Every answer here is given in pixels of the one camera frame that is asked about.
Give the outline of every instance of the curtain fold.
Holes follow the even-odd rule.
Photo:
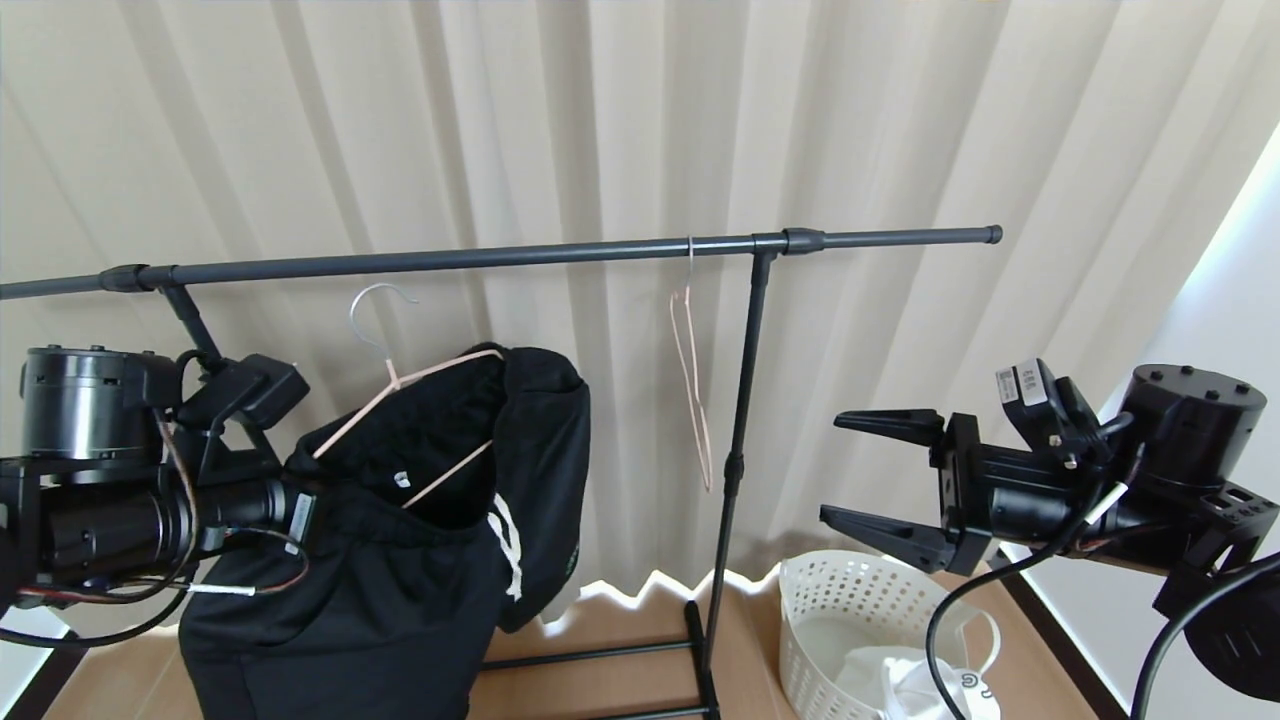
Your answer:
[[[781,259],[732,564],[837,538],[820,502],[937,516],[918,448],[847,409],[978,414],[1043,356],[1101,405],[1280,119],[1280,5],[270,3],[5,8],[0,275],[294,255],[1000,223],[995,247]],[[717,468],[749,259],[698,259]],[[667,296],[687,261],[424,273],[360,319],[402,369],[480,340],[567,355],[593,387],[581,583],[709,569]],[[296,361],[302,432],[384,382],[346,324],[372,278],[197,287],[224,352]],[[0,305],[0,439],[27,346],[175,354],[156,297]]]

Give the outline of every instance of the laundry basket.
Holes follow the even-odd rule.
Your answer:
[[[842,550],[820,550],[782,562],[780,670],[782,687],[800,720],[878,720],[872,708],[835,684],[845,656],[858,647],[924,647],[933,609],[947,591],[924,573],[892,560]],[[986,614],[964,602],[946,614],[938,657],[969,666],[964,626]],[[1000,652],[998,630],[991,656]]]

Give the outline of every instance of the black garment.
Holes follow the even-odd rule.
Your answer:
[[[407,386],[320,460],[312,451],[346,418],[298,442],[288,473],[329,488],[311,571],[279,594],[197,596],[183,616],[206,719],[466,716],[494,626],[527,623],[573,569],[590,438],[589,391],[564,357],[472,351],[489,347],[504,360]],[[399,507],[489,438],[490,450]],[[495,493],[521,538],[518,602],[489,527]],[[262,587],[296,570],[264,546],[228,553],[204,582]]]

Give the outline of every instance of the floor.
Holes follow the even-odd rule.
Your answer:
[[[951,587],[960,582],[938,580]],[[1004,635],[1000,660],[986,676],[1004,717],[1094,717],[1004,588],[988,585],[970,597],[996,616]],[[699,600],[705,607],[705,592]],[[515,635],[498,633],[489,657],[680,639],[682,605],[678,588],[663,583],[650,583],[635,609],[620,603],[611,592],[589,589],[550,626],[531,625]],[[753,585],[732,578],[713,665],[726,720],[796,720],[777,679],[778,628],[777,582]],[[970,638],[974,657],[986,656],[989,641],[984,634],[977,632]],[[672,651],[484,673],[471,700],[471,720],[577,720],[695,703],[696,688],[689,653]],[[200,720],[200,708],[177,652],[177,638],[164,630],[92,651],[46,717]]]

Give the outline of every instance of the baseboard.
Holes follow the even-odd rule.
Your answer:
[[[76,633],[68,632],[65,639],[74,639]],[[41,720],[52,707],[58,693],[67,685],[72,673],[84,657],[83,648],[58,648],[45,659],[36,676],[27,683],[18,700],[5,714],[4,720]]]
[[[993,568],[1007,564],[1009,559],[1002,552],[997,552],[991,562]],[[1098,720],[1126,720],[1129,712],[1111,694],[1111,689],[1076,647],[1075,641],[1062,629],[1053,612],[1044,606],[1039,593],[1021,575],[1005,578],[1004,584],[1014,602],[1030,620],[1036,632],[1044,639],[1044,644],[1057,659],[1059,665],[1066,670],[1068,676],[1079,688],[1080,694],[1084,696]]]

